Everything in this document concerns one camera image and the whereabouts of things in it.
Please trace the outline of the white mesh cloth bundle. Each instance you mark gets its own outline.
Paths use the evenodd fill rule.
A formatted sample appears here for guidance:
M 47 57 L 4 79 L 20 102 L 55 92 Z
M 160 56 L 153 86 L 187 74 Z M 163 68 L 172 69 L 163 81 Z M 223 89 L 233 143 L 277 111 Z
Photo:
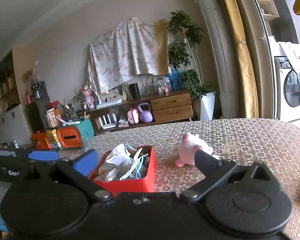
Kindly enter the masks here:
M 117 145 L 98 168 L 94 181 L 110 182 L 119 180 L 131 167 L 130 154 L 124 144 Z

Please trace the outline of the blue printed face mask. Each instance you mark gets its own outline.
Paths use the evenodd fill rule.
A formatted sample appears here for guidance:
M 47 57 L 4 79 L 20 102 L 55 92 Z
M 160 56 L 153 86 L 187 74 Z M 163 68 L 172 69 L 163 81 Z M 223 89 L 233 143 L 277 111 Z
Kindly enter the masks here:
M 146 157 L 148 156 L 147 154 L 143 154 L 142 150 L 143 148 L 140 147 L 138 149 L 133 148 L 129 144 L 125 144 L 125 152 L 128 154 L 129 151 L 132 150 L 134 152 L 132 160 L 129 161 L 130 167 L 126 171 L 124 175 L 122 175 L 119 180 L 127 180 L 127 179 L 141 179 L 141 171 L 143 169 L 143 163 L 146 160 Z

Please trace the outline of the clear drinking glass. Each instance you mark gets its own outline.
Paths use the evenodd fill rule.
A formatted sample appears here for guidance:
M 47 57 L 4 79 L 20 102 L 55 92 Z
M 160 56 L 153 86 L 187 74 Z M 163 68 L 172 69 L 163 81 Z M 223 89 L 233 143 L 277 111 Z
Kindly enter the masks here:
M 82 137 L 82 150 L 83 150 L 83 152 L 87 152 L 87 151 L 92 150 L 92 149 L 93 149 L 93 145 L 91 143 L 91 139 Z

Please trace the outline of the pink white plush toy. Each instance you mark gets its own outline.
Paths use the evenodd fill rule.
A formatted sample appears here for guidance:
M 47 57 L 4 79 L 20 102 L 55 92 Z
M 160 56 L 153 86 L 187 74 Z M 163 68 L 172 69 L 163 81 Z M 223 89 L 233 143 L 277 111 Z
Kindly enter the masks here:
M 194 165 L 194 156 L 198 150 L 202 150 L 215 159 L 219 156 L 213 154 L 213 148 L 210 147 L 204 140 L 200 139 L 199 135 L 187 132 L 183 135 L 179 146 L 179 158 L 175 161 L 177 167 L 183 167 L 185 164 Z

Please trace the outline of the white plant pot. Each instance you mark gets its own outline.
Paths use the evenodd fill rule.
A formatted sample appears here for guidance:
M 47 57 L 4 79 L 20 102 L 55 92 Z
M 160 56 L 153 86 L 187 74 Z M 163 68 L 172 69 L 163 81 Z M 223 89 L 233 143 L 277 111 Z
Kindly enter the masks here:
M 200 99 L 200 120 L 212 120 L 215 106 L 215 93 L 207 93 Z

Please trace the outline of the pink doll figurine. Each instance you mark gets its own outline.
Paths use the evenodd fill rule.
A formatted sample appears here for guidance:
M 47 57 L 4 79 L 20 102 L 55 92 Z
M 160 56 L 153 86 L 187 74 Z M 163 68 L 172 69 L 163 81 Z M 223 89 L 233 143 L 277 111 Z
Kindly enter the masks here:
M 94 92 L 90 89 L 88 84 L 84 84 L 82 87 L 82 94 L 84 96 L 84 101 L 88 109 L 95 108 L 95 97 Z

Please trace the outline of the wooden sideboard cabinet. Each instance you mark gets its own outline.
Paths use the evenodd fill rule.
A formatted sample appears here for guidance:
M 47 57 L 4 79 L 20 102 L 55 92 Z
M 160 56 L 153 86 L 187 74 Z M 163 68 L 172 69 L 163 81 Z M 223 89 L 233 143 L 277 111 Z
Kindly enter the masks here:
M 113 127 L 103 129 L 101 124 L 104 120 L 111 118 L 113 114 L 119 119 L 122 116 L 127 116 L 127 112 L 131 107 L 138 110 L 138 105 L 143 102 L 148 102 L 151 105 L 151 113 L 153 121 L 150 123 L 143 123 L 141 120 L 138 124 L 129 125 L 126 127 Z M 147 106 L 142 106 L 143 110 L 147 110 Z M 81 112 L 80 117 L 90 119 L 95 135 L 106 132 L 120 131 L 123 129 L 137 128 L 149 125 L 166 124 L 169 122 L 177 122 L 182 120 L 192 121 L 196 116 L 194 110 L 194 103 L 191 98 L 191 93 L 188 89 L 179 89 L 169 92 L 167 95 L 152 94 L 149 96 L 140 97 L 137 99 L 129 99 L 120 104 L 109 106 L 107 108 L 93 109 L 87 113 Z

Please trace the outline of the lace patterned tablecloth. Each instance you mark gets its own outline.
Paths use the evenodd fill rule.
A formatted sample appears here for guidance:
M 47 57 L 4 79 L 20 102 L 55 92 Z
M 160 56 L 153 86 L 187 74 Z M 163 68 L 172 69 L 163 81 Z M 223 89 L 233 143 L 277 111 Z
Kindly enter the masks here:
M 255 161 L 265 163 L 293 202 L 293 214 L 286 234 L 300 239 L 300 120 L 283 122 L 274 119 L 221 119 L 192 121 L 139 127 L 105 133 L 91 139 L 99 155 L 121 143 L 131 146 L 150 145 L 157 160 L 154 191 L 176 192 L 203 179 L 193 166 L 178 168 L 182 136 L 197 134 L 214 154 L 239 165 Z

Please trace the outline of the black cylindrical speaker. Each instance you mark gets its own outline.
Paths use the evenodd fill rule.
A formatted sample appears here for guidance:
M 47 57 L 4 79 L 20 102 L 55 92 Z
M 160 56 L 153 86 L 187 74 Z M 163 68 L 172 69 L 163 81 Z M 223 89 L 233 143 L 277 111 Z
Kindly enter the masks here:
M 140 91 L 139 91 L 139 86 L 137 83 L 132 83 L 129 85 L 129 90 L 130 90 L 130 93 L 131 93 L 131 97 L 133 99 L 137 99 L 137 98 L 140 98 L 141 95 L 140 95 Z

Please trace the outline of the blue toy on cabinet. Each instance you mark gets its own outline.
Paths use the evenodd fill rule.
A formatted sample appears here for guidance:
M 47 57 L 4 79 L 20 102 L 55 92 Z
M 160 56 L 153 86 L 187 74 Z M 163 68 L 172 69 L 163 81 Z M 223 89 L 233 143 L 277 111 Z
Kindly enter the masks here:
M 166 74 L 166 77 L 169 79 L 171 91 L 179 90 L 182 88 L 182 80 L 179 70 L 171 70 L 171 74 Z

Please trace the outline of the potted green plant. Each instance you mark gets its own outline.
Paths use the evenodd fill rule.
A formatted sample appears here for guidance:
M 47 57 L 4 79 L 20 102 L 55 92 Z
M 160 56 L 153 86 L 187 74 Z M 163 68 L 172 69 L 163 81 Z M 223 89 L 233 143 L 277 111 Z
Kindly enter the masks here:
M 182 10 L 170 12 L 167 28 L 175 38 L 168 46 L 169 66 L 173 69 L 184 68 L 181 79 L 190 90 L 193 99 L 201 99 L 208 94 L 215 95 L 210 85 L 203 84 L 198 51 L 193 51 L 202 41 L 203 28 L 193 22 L 190 16 Z

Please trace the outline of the washing machine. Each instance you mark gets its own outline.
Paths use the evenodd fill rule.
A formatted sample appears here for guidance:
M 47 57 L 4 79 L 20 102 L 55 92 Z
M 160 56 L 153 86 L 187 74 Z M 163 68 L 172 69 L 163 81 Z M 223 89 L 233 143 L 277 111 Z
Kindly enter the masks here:
M 273 45 L 277 74 L 278 118 L 282 121 L 300 119 L 300 74 L 297 74 L 279 42 Z

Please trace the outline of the floral cloth cover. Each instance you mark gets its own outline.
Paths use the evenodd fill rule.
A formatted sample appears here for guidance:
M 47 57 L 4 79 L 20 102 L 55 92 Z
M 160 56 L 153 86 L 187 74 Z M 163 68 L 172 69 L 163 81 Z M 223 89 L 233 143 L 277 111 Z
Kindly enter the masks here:
M 100 99 L 140 74 L 170 73 L 167 21 L 134 17 L 99 35 L 89 45 L 88 84 Z

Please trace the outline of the white standing air conditioner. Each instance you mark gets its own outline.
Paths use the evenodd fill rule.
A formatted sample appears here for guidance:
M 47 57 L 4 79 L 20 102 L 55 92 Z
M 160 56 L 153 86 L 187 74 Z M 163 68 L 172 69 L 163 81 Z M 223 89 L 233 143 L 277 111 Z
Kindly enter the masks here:
M 194 0 L 200 7 L 206 31 L 210 38 L 211 49 L 218 79 L 219 98 L 222 117 L 239 118 L 240 96 L 238 64 L 230 30 L 218 0 Z

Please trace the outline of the picture frame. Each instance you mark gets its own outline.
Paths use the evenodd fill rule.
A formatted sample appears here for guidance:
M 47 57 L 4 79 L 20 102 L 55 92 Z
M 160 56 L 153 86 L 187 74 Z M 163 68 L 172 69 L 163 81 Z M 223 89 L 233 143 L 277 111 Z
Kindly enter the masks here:
M 116 101 L 122 100 L 125 101 L 127 99 L 126 88 L 125 85 L 119 85 L 115 88 L 110 89 L 109 94 L 107 95 L 107 101 Z

